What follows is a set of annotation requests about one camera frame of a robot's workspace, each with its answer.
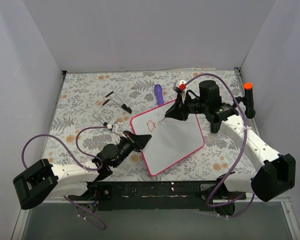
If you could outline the pink framed whiteboard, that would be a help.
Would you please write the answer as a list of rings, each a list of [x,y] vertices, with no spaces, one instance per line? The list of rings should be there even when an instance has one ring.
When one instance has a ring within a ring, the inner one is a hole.
[[[142,150],[146,168],[151,176],[166,171],[205,145],[198,117],[191,114],[186,121],[166,118],[158,123],[174,100],[135,115],[130,120],[136,135],[152,135]]]

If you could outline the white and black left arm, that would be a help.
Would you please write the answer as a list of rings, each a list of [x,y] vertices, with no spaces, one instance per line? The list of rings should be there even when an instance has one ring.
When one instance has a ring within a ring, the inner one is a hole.
[[[96,196],[93,182],[109,177],[131,152],[141,152],[150,141],[150,134],[124,131],[118,144],[109,143],[101,152],[85,163],[52,164],[40,159],[13,179],[21,209],[29,210],[44,200],[62,196],[82,196],[91,200]]]

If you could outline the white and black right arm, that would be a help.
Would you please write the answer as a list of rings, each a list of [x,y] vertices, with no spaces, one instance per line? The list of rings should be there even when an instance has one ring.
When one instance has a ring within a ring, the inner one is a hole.
[[[291,154],[281,154],[266,144],[252,129],[244,125],[234,104],[224,103],[214,80],[199,83],[199,95],[187,89],[184,80],[173,87],[177,93],[165,118],[186,121],[190,114],[203,114],[212,133],[227,135],[252,162],[255,172],[239,174],[231,171],[218,178],[217,195],[227,199],[234,192],[252,193],[268,202],[295,186],[296,160]]]

